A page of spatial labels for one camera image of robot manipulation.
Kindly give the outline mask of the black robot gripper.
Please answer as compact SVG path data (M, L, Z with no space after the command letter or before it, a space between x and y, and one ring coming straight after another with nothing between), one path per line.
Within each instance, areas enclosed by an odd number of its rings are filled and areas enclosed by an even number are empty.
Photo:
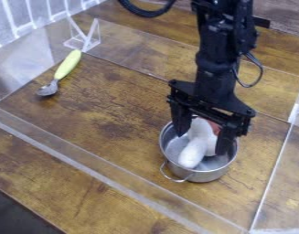
M167 102L174 128L181 137L191 128L193 117L203 117L219 125L215 154L223 155L237 137L246 135L255 110L235 96L239 82L239 58L219 63L195 57L195 81L170 80Z

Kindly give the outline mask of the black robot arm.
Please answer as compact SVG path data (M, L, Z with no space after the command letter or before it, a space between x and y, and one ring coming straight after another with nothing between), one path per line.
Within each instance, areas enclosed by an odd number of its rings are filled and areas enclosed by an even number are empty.
M215 154L222 155L249 132L255 116L235 96L239 60L257 45L253 0L197 0L194 5L201 35L195 81L170 80L167 102L178 135L189 132L194 116L221 126Z

